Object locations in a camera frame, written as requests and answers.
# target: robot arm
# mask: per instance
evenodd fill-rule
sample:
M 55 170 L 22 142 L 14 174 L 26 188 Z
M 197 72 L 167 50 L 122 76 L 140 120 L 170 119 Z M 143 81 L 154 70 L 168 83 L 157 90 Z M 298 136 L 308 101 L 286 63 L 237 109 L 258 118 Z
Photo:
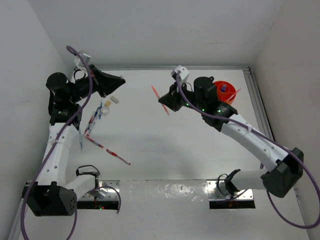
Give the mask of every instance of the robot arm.
M 297 161 L 278 146 L 252 133 L 251 130 L 256 129 L 238 114 L 236 109 L 218 99 L 217 86 L 213 83 L 213 77 L 196 78 L 193 82 L 194 92 L 192 92 L 188 91 L 184 84 L 189 71 L 183 66 L 178 66 L 171 75 L 176 79 L 178 73 L 180 73 L 183 93 L 192 105 L 204 113 L 233 119 L 248 126 L 249 130 L 228 120 L 213 119 L 202 115 L 202 119 L 208 125 L 237 141 L 265 166 L 265 169 L 256 171 L 235 169 L 219 184 L 221 192 L 234 195 L 235 192 L 244 189 L 264 189 L 283 198 L 303 174 Z M 177 83 L 171 85 L 169 92 L 158 101 L 174 112 L 181 107 L 191 107 L 177 91 Z M 298 148 L 294 148 L 292 153 L 303 161 L 304 154 Z
M 89 68 L 93 79 L 92 93 L 98 92 L 101 97 L 106 97 L 126 82 L 122 77 L 101 72 L 93 64 Z M 71 216 L 76 210 L 78 199 L 98 186 L 99 173 L 77 174 L 75 180 L 66 183 L 69 151 L 74 137 L 78 134 L 82 113 L 66 126 L 59 139 L 56 140 L 56 137 L 65 123 L 78 111 L 80 106 L 77 102 L 88 96 L 89 78 L 83 77 L 72 83 L 63 73 L 56 72 L 49 76 L 46 86 L 50 90 L 48 110 L 51 118 L 45 156 L 52 144 L 57 144 L 31 187 L 27 204 L 35 216 Z M 22 197 L 28 187 L 27 183 Z

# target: purple cable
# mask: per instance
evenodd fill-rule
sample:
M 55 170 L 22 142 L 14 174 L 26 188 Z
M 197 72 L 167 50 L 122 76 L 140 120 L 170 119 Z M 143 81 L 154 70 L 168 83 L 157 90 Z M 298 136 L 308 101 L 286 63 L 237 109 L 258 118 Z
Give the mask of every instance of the purple cable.
M 211 119 L 218 119 L 218 120 L 222 120 L 222 121 L 230 121 L 230 122 L 233 122 L 235 124 L 238 124 L 240 125 L 241 127 L 245 128 L 245 129 L 248 129 L 248 126 L 243 124 L 242 122 L 239 122 L 239 121 L 236 121 L 236 120 L 233 120 L 233 119 L 230 119 L 228 117 L 224 117 L 224 116 L 214 116 L 214 115 L 210 115 L 208 113 L 205 113 L 201 110 L 199 110 L 198 108 L 196 108 L 186 97 L 185 93 L 183 92 L 183 89 L 180 85 L 180 71 L 177 72 L 177 75 L 176 75 L 176 79 L 175 79 L 175 82 L 176 82 L 176 85 L 179 89 L 179 92 L 183 98 L 183 100 L 189 104 L 189 106 L 197 111 L 198 113 L 202 114 L 203 116 L 205 117 L 208 117 L 208 118 L 211 118 Z M 316 194 L 318 196 L 318 201 L 319 201 L 319 204 L 320 204 L 320 189 L 319 189 L 319 186 L 314 178 L 314 176 L 311 174 L 311 172 L 309 171 L 309 169 L 307 168 L 307 166 L 296 156 L 294 155 L 290 150 L 286 149 L 284 146 L 282 146 L 281 144 L 277 143 L 276 141 L 268 138 L 267 136 L 263 135 L 261 132 L 258 132 L 254 129 L 251 130 L 252 133 L 258 135 L 259 137 L 269 141 L 270 143 L 273 143 L 274 145 L 276 145 L 277 147 L 281 148 L 282 150 L 286 151 L 291 157 L 293 157 L 300 165 L 301 167 L 303 168 L 303 170 L 306 172 L 306 174 L 308 175 L 308 177 L 310 178 L 314 188 L 315 188 L 315 191 L 316 191 Z M 318 218 L 317 220 L 311 224 L 311 225 L 298 225 L 294 222 L 291 222 L 289 221 L 288 219 L 286 219 L 280 212 L 279 210 L 277 209 L 277 207 L 275 206 L 275 203 L 272 201 L 271 199 L 271 196 L 270 196 L 270 193 L 269 191 L 266 191 L 266 194 L 270 200 L 270 203 L 272 205 L 272 207 L 274 208 L 275 212 L 280 216 L 280 218 L 282 218 L 286 223 L 296 227 L 296 228 L 299 228 L 299 229 L 313 229 L 315 227 L 317 227 L 319 224 L 320 224 L 320 210 L 319 210 L 319 215 L 318 215 Z
M 87 194 L 91 193 L 91 192 L 94 192 L 94 191 L 97 191 L 97 190 L 100 190 L 100 189 L 104 189 L 104 188 L 107 188 L 107 189 L 112 189 L 113 191 L 115 191 L 115 193 L 118 195 L 119 197 L 119 203 L 118 203 L 118 210 L 116 211 L 116 213 L 118 214 L 119 211 L 120 211 L 120 208 L 121 208 L 121 196 L 120 196 L 120 193 L 112 186 L 99 186 L 99 187 L 96 187 L 90 191 L 87 192 Z
M 93 91 L 93 81 L 92 81 L 92 77 L 91 77 L 91 74 L 90 74 L 90 68 L 88 66 L 88 64 L 86 63 L 86 61 L 83 59 L 83 57 L 71 46 L 66 46 L 66 49 L 72 53 L 73 55 L 75 56 L 78 56 L 78 58 L 81 60 L 81 62 L 83 63 L 87 73 L 88 73 L 88 77 L 89 77 L 89 93 L 88 93 L 88 97 L 86 98 L 85 102 L 83 103 L 83 105 L 78 109 L 78 111 L 72 115 L 72 117 L 69 118 L 69 120 L 63 125 L 63 127 L 61 128 L 61 130 L 58 132 L 55 140 L 57 141 L 60 136 L 62 135 L 63 131 L 65 130 L 65 128 L 76 118 L 76 116 L 78 116 L 79 113 L 81 113 L 81 111 L 85 108 L 85 106 L 87 105 L 87 103 L 89 102 L 90 100 L 90 97 L 91 97 L 91 94 L 92 94 L 92 91 Z M 40 165 L 40 168 L 38 169 L 38 171 L 36 172 L 35 174 L 35 177 L 32 179 L 32 182 L 30 183 L 29 187 L 27 188 L 26 190 L 26 193 L 24 195 L 24 199 L 23 199 L 23 202 L 22 202 L 22 206 L 21 206 L 21 213 L 20 213 L 20 226 L 21 226 L 21 233 L 22 233 L 22 236 L 25 240 L 29 240 L 28 238 L 28 235 L 27 235 L 27 232 L 26 232 L 26 226 L 25 226 L 25 212 L 26 212 L 26 205 L 27 205 L 27 201 L 28 201 L 28 198 L 29 198 L 29 195 L 30 195 L 30 191 L 33 187 L 33 185 L 35 184 L 39 174 L 41 173 L 41 170 L 44 168 L 44 166 L 46 165 L 50 155 L 52 154 L 52 152 L 54 151 L 56 145 L 57 145 L 57 142 L 54 142 L 52 144 L 52 147 L 50 148 L 48 154 L 45 156 L 45 158 L 43 159 L 43 162 L 42 164 Z M 76 224 L 77 224 L 77 209 L 75 209 L 75 212 L 74 212 L 74 222 L 73 222 L 73 226 L 72 226 L 72 229 L 71 229 L 71 232 L 69 234 L 69 236 L 66 238 L 66 240 L 69 240 L 72 236 L 72 234 L 74 233 L 75 231 L 75 228 L 76 228 Z

